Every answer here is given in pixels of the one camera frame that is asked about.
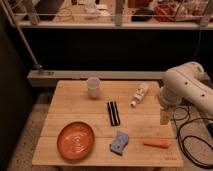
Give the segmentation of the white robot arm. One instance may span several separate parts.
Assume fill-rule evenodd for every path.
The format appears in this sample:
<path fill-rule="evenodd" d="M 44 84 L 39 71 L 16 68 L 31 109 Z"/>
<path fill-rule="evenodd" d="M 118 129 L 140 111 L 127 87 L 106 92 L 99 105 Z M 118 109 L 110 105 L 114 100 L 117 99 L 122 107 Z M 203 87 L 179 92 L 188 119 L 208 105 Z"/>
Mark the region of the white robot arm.
<path fill-rule="evenodd" d="M 172 110 L 181 103 L 182 99 L 188 100 L 204 113 L 213 116 L 213 89 L 201 82 L 203 76 L 204 69 L 197 62 L 187 62 L 164 73 L 164 85 L 157 95 L 161 105 L 161 125 L 168 124 Z"/>

